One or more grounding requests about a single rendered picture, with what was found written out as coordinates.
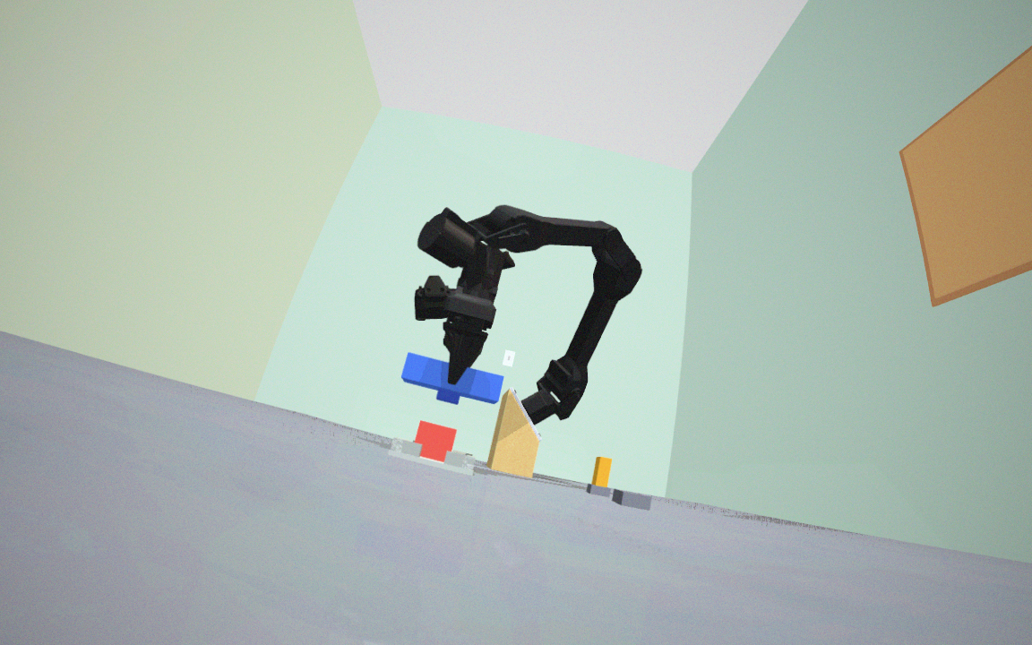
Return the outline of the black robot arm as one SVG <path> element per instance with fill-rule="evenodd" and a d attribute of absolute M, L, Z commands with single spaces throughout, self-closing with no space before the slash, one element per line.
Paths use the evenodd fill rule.
<path fill-rule="evenodd" d="M 599 338 L 619 299 L 628 297 L 640 280 L 641 262 L 618 229 L 605 221 L 542 217 L 511 205 L 494 207 L 490 215 L 469 223 L 445 207 L 427 221 L 417 239 L 421 252 L 431 254 L 448 268 L 462 268 L 461 275 L 485 275 L 495 283 L 499 283 L 504 269 L 515 266 L 509 252 L 536 252 L 545 245 L 591 246 L 596 268 L 593 294 L 568 352 L 550 362 L 537 383 L 539 391 L 521 400 L 534 425 L 552 414 L 568 419 L 576 409 L 589 383 L 589 361 Z M 441 275 L 427 275 L 425 288 L 419 286 L 415 293 L 417 320 L 447 318 L 448 322 L 448 317 L 443 317 L 446 299 L 453 291 L 462 293 L 462 285 L 448 288 Z"/>

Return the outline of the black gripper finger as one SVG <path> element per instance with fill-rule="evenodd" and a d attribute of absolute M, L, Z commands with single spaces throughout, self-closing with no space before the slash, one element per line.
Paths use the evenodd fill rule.
<path fill-rule="evenodd" d="M 445 347 L 448 349 L 448 352 L 451 352 L 450 342 L 447 338 L 443 338 L 443 344 L 445 344 Z M 471 368 L 471 365 L 474 365 L 474 362 L 476 362 L 476 359 L 477 359 L 477 357 L 480 354 L 482 354 L 482 349 L 481 348 L 479 349 L 479 351 L 477 352 L 477 354 L 474 356 L 474 360 L 472 360 L 472 362 L 469 364 L 469 366 L 467 366 L 469 368 Z"/>
<path fill-rule="evenodd" d="M 448 383 L 456 384 L 461 379 L 469 364 L 474 360 L 480 348 L 485 343 L 488 333 L 467 328 L 454 323 L 443 322 L 443 329 L 450 342 L 450 363 L 448 363 Z"/>

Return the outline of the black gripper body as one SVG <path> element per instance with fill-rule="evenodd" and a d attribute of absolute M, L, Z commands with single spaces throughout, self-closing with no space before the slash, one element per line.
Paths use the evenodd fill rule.
<path fill-rule="evenodd" d="M 498 294 L 498 283 L 485 275 L 464 273 L 456 280 L 456 286 L 462 285 L 461 291 L 453 291 L 447 297 L 443 317 L 448 322 L 475 330 L 486 331 L 492 328 L 496 309 L 493 305 Z"/>

